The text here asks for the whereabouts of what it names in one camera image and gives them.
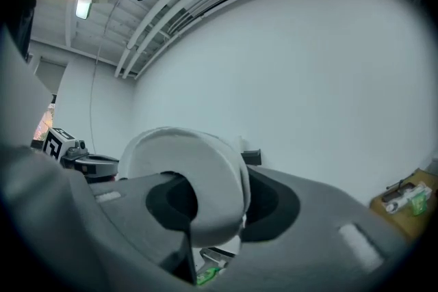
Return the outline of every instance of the tape roll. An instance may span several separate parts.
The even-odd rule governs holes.
[[[133,138],[118,165],[125,178],[168,171],[186,177],[196,194],[194,247],[220,245],[238,233],[250,204],[248,169],[239,152],[210,134],[163,127]]]

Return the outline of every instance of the gray surface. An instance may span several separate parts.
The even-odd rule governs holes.
[[[36,76],[52,94],[57,94],[65,70],[65,66],[41,60],[36,69]]]
[[[381,218],[344,192],[297,176],[250,168],[291,187],[300,199],[300,214],[274,241],[242,243],[228,270],[209,291],[341,291],[366,274],[338,234],[354,223],[384,257],[405,248],[403,238]]]
[[[122,194],[101,206],[79,172],[61,169],[44,154],[21,149],[0,155],[3,200],[25,240],[56,274],[95,291],[195,291],[157,266],[180,252],[187,238],[164,230],[144,205],[149,189],[171,176],[94,186],[95,194],[115,187]],[[349,223],[365,233],[387,266],[403,253],[402,237],[344,192],[256,169],[296,192],[300,214],[277,239],[243,243],[227,271],[205,287],[208,291],[348,291],[371,283],[382,270],[364,280],[337,232]]]
[[[183,233],[163,228],[146,208],[146,195],[154,186],[166,183],[173,179],[171,175],[153,175],[132,179],[130,181],[112,181],[107,183],[88,184],[72,178],[72,186],[78,202],[85,203],[82,213],[86,215],[86,225],[94,226],[102,210],[105,218],[111,222],[112,228],[117,228],[118,234],[123,236],[138,252],[156,265],[162,264],[171,252],[178,252],[187,239]],[[95,206],[94,197],[116,191],[121,197],[102,202]],[[96,239],[102,239],[107,229],[92,228]]]
[[[0,27],[0,49],[0,144],[28,146],[52,95],[27,67],[5,27]]]

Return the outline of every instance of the white wall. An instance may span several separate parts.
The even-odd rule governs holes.
[[[435,33],[407,0],[250,0],[142,76],[134,133],[171,125],[366,203],[438,146]]]
[[[93,153],[122,155],[131,139],[133,79],[114,78],[114,67],[99,62],[92,92],[92,131],[90,93],[94,60],[77,56],[69,61],[61,80],[55,104],[53,125],[84,140]]]

